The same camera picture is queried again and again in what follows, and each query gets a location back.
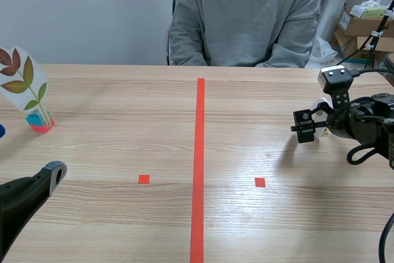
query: red tape line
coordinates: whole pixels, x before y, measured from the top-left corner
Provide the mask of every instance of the red tape line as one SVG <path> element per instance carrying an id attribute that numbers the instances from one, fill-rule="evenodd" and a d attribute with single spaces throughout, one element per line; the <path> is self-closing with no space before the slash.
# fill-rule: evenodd
<path id="1" fill-rule="evenodd" d="M 190 263 L 204 262 L 204 127 L 205 79 L 198 78 L 193 198 L 191 202 Z"/>

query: brown leaf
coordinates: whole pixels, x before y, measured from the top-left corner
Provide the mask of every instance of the brown leaf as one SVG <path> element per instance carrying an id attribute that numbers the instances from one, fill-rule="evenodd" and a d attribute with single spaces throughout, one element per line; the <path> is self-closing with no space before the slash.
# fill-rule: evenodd
<path id="1" fill-rule="evenodd" d="M 24 81 L 20 80 L 14 80 L 10 81 L 9 83 L 4 83 L 1 87 L 13 94 L 21 94 L 28 88 L 27 84 Z"/>
<path id="2" fill-rule="evenodd" d="M 33 82 L 33 76 L 33 64 L 31 62 L 30 56 L 27 56 L 25 67 L 23 69 L 23 79 L 25 80 L 28 87 L 31 86 L 31 83 Z"/>
<path id="3" fill-rule="evenodd" d="M 0 49 L 0 63 L 4 66 L 12 66 L 11 57 L 4 49 Z"/>
<path id="4" fill-rule="evenodd" d="M 17 49 L 12 53 L 12 67 L 16 70 L 20 68 L 20 56 Z"/>
<path id="5" fill-rule="evenodd" d="M 14 67 L 6 67 L 0 71 L 1 74 L 6 76 L 13 76 L 17 72 L 17 69 Z"/>

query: red block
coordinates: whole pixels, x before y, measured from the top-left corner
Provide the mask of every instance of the red block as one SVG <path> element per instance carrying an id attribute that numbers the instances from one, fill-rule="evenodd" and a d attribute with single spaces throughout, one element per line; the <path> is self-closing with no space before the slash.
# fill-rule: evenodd
<path id="1" fill-rule="evenodd" d="M 49 130 L 54 126 L 55 121 L 53 118 L 50 119 L 50 126 L 31 126 L 34 132 L 49 132 Z"/>
<path id="2" fill-rule="evenodd" d="M 150 181 L 150 175 L 140 175 L 138 178 L 138 184 L 148 185 Z"/>
<path id="3" fill-rule="evenodd" d="M 264 178 L 254 178 L 254 182 L 256 187 L 265 188 L 265 179 Z"/>

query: green leaf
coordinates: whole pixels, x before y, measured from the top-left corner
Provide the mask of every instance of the green leaf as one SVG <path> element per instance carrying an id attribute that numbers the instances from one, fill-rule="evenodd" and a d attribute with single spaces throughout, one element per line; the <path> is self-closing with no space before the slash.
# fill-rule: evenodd
<path id="1" fill-rule="evenodd" d="M 31 62 L 30 56 L 27 56 L 25 67 L 23 69 L 23 79 L 25 80 L 28 87 L 31 86 L 31 83 L 33 82 L 33 72 L 33 64 Z"/>
<path id="2" fill-rule="evenodd" d="M 45 92 L 47 91 L 47 83 L 44 83 L 38 91 L 38 100 L 41 102 L 42 97 L 45 95 Z"/>
<path id="3" fill-rule="evenodd" d="M 36 101 L 36 100 L 30 101 L 27 103 L 24 110 L 32 109 L 33 107 L 37 106 L 37 104 L 38 104 L 38 101 Z"/>
<path id="4" fill-rule="evenodd" d="M 11 57 L 4 49 L 0 49 L 0 63 L 4 66 L 12 66 Z"/>
<path id="5" fill-rule="evenodd" d="M 20 68 L 20 56 L 17 49 L 12 53 L 12 68 L 18 70 Z"/>
<path id="6" fill-rule="evenodd" d="M 9 83 L 4 83 L 1 87 L 13 94 L 21 94 L 22 92 L 28 89 L 27 84 L 24 81 L 19 81 L 19 80 L 10 81 Z"/>

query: leaf illustration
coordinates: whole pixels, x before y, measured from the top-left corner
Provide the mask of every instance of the leaf illustration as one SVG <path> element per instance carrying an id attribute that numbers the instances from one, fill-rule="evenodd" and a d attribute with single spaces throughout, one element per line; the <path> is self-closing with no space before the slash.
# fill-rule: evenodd
<path id="1" fill-rule="evenodd" d="M 6 76 L 13 76 L 17 71 L 18 70 L 15 69 L 14 67 L 6 67 L 3 70 L 1 70 L 0 73 Z"/>
<path id="2" fill-rule="evenodd" d="M 33 76 L 33 64 L 31 63 L 30 56 L 27 56 L 25 68 L 23 69 L 23 79 L 28 87 L 31 86 L 31 83 L 33 82 Z"/>
<path id="3" fill-rule="evenodd" d="M 28 86 L 24 81 L 19 81 L 19 80 L 10 81 L 9 83 L 4 83 L 1 87 L 13 94 L 21 94 L 28 88 Z"/>
<path id="4" fill-rule="evenodd" d="M 45 95 L 45 92 L 47 91 L 47 83 L 44 83 L 38 91 L 38 100 L 41 102 L 42 97 Z"/>
<path id="5" fill-rule="evenodd" d="M 20 68 L 20 56 L 17 49 L 12 53 L 12 68 L 18 70 Z"/>
<path id="6" fill-rule="evenodd" d="M 0 49 L 0 63 L 4 66 L 12 66 L 11 57 L 4 49 Z"/>
<path id="7" fill-rule="evenodd" d="M 30 101 L 27 103 L 24 110 L 32 109 L 33 107 L 37 106 L 37 104 L 38 104 L 38 101 L 36 101 L 36 100 Z"/>

